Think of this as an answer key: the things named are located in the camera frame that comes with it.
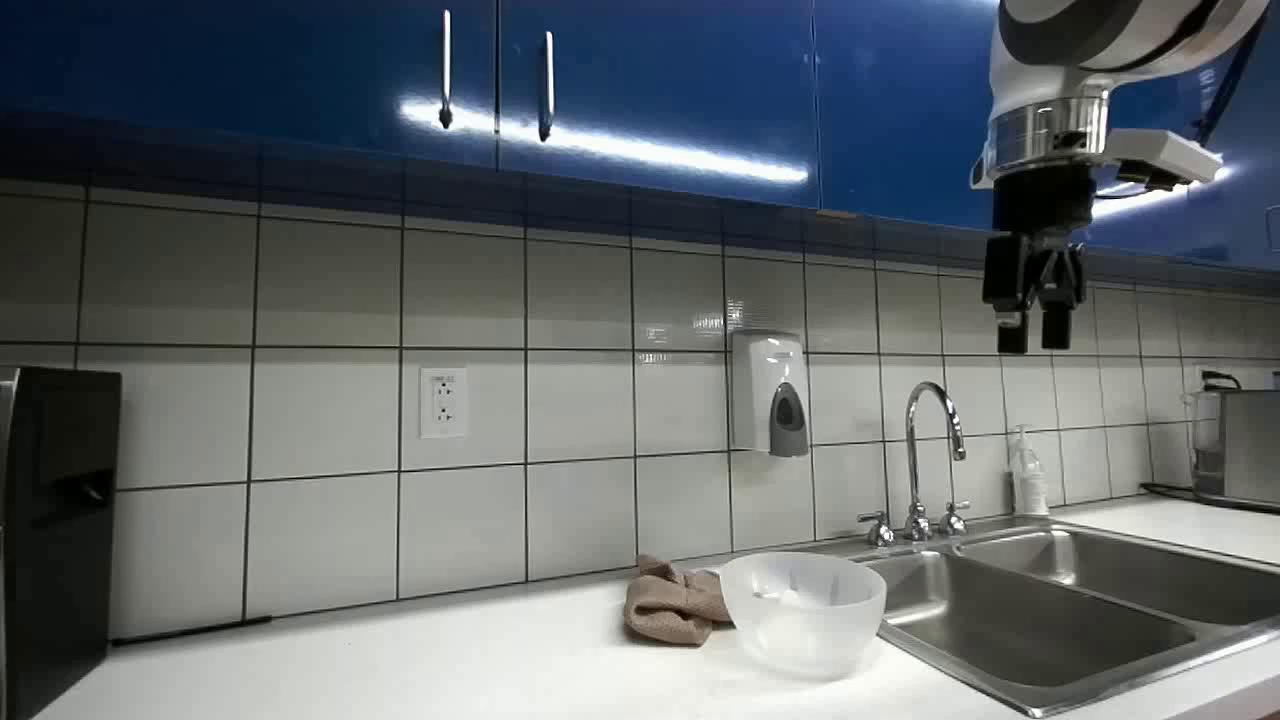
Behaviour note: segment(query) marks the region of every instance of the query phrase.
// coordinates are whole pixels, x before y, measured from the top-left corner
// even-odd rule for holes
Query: sink basin
[[[1280,571],[1066,523],[859,558],[880,637],[1052,717],[1280,637]]]
[[[1271,571],[1112,538],[1045,530],[966,543],[963,558],[1195,625],[1257,625],[1280,615],[1280,578]]]
[[[886,580],[886,629],[1012,683],[1063,688],[1195,641],[1175,622],[941,552],[873,569]]]

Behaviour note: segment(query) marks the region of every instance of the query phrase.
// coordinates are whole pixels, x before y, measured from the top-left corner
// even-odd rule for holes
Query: white bowl
[[[884,580],[839,558],[738,558],[720,590],[742,653],[786,675],[855,673],[884,615]]]

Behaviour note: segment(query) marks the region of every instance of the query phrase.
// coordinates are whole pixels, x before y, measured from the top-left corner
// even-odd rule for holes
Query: brown cloth
[[[635,641],[681,647],[701,647],[713,629],[733,629],[720,596],[720,578],[681,571],[651,558],[640,558],[625,625]]]

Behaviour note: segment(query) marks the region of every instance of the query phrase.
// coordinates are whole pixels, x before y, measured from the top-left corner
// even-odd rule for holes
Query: black appliance
[[[0,367],[0,711],[28,720],[106,655],[118,376]]]

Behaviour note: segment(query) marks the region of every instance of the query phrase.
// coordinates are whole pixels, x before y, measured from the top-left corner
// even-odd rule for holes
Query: electrical outlet
[[[423,367],[421,380],[421,437],[458,441],[473,424],[473,394],[464,367]]]

